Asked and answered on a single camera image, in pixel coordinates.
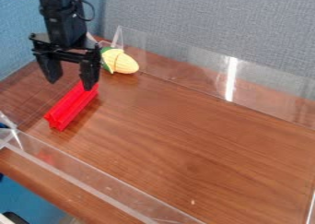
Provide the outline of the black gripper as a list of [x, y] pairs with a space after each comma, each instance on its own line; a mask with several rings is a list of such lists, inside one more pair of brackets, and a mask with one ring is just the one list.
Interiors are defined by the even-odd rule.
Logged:
[[100, 78], [101, 47], [89, 33], [64, 47], [50, 42], [46, 33], [32, 33], [28, 39], [33, 43], [32, 53], [45, 79], [53, 84], [62, 77], [60, 61], [80, 63], [80, 78], [85, 91], [90, 91]]

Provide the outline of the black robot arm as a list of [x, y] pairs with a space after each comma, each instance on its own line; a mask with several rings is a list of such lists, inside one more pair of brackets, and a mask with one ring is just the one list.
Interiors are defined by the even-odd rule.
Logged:
[[101, 47], [86, 36], [84, 6], [86, 0], [38, 0], [46, 32], [32, 33], [33, 55], [49, 83], [62, 77], [61, 62], [80, 65], [78, 77], [85, 91], [90, 91], [100, 78]]

